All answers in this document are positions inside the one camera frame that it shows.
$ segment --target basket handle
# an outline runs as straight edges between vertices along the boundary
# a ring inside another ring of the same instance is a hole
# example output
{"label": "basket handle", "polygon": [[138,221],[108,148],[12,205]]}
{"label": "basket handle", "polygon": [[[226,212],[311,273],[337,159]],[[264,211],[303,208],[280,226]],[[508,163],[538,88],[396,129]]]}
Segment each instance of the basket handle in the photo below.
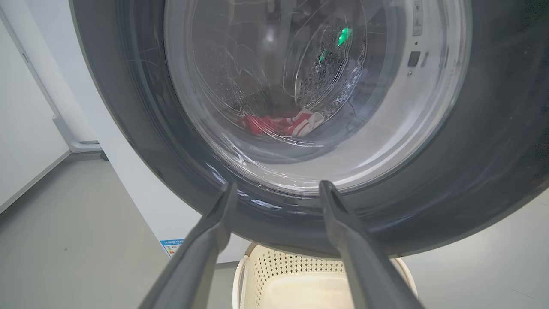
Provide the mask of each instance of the basket handle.
{"label": "basket handle", "polygon": [[416,282],[413,280],[412,273],[408,269],[408,266],[406,266],[406,263],[402,260],[402,258],[397,257],[395,258],[396,263],[400,266],[402,269],[402,272],[404,272],[404,276],[406,276],[406,281],[408,281],[408,285],[410,286],[410,290],[417,296],[417,287]]}
{"label": "basket handle", "polygon": [[246,288],[246,280],[242,280],[246,271],[246,262],[248,261],[248,256],[244,256],[240,262],[238,262],[237,270],[234,273],[233,281],[233,309],[240,309],[240,297],[242,296],[242,291]]}

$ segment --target sticker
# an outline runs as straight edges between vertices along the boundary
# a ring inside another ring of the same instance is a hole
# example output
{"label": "sticker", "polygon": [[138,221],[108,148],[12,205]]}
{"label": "sticker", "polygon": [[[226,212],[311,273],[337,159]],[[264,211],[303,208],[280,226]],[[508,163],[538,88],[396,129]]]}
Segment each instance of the sticker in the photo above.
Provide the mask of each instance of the sticker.
{"label": "sticker", "polygon": [[170,258],[173,258],[175,252],[177,252],[177,249],[179,249],[179,246],[183,243],[183,240],[184,239],[160,240],[160,243],[162,244],[162,247],[166,249]]}

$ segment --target red cloth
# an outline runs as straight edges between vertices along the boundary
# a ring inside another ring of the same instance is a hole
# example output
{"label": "red cloth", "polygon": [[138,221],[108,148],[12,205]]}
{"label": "red cloth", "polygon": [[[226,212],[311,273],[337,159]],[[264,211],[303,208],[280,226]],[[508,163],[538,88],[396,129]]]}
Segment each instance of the red cloth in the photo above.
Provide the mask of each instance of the red cloth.
{"label": "red cloth", "polygon": [[290,118],[256,117],[247,115],[239,121],[239,125],[254,135],[280,132],[288,136],[303,137],[317,128],[324,121],[319,113],[312,113],[303,108],[296,116]]}

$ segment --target door glass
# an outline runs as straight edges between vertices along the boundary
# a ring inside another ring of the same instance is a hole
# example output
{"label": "door glass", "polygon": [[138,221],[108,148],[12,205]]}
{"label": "door glass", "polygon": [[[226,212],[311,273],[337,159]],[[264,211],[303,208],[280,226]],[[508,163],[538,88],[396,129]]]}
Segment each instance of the door glass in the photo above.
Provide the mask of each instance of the door glass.
{"label": "door glass", "polygon": [[467,1],[169,0],[172,83],[233,170],[272,190],[353,190],[412,158],[467,67]]}

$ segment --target front-load washing machine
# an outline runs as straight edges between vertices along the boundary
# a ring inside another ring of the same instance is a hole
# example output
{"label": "front-load washing machine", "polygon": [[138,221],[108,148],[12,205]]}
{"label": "front-load washing machine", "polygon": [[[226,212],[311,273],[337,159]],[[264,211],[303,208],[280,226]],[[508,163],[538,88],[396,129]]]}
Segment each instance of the front-load washing machine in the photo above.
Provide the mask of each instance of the front-load washing machine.
{"label": "front-load washing machine", "polygon": [[543,1],[74,0],[92,78],[151,171],[233,231],[338,257],[331,181],[388,256],[430,250],[548,187]]}

